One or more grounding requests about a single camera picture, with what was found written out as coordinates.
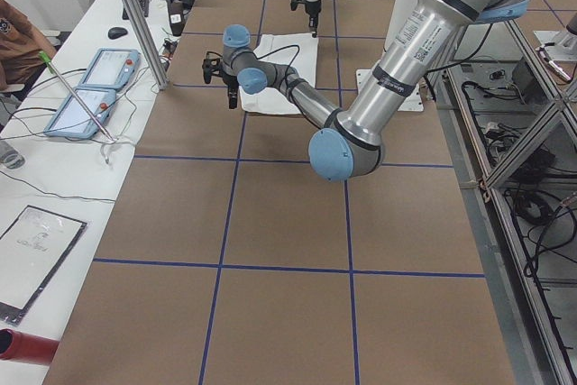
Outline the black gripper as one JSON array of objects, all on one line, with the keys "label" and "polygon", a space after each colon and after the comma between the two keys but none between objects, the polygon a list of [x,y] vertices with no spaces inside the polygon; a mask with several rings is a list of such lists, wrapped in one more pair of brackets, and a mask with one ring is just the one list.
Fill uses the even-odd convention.
[{"label": "black gripper", "polygon": [[239,84],[236,76],[228,74],[224,70],[223,56],[215,51],[207,51],[202,62],[203,79],[210,84],[213,77],[221,78],[227,86],[228,108],[235,109],[238,106]]},{"label": "black gripper", "polygon": [[322,11],[321,0],[290,0],[290,10],[296,11],[299,5],[305,6],[305,12],[309,16],[308,28],[313,38],[317,37],[318,16]]}]

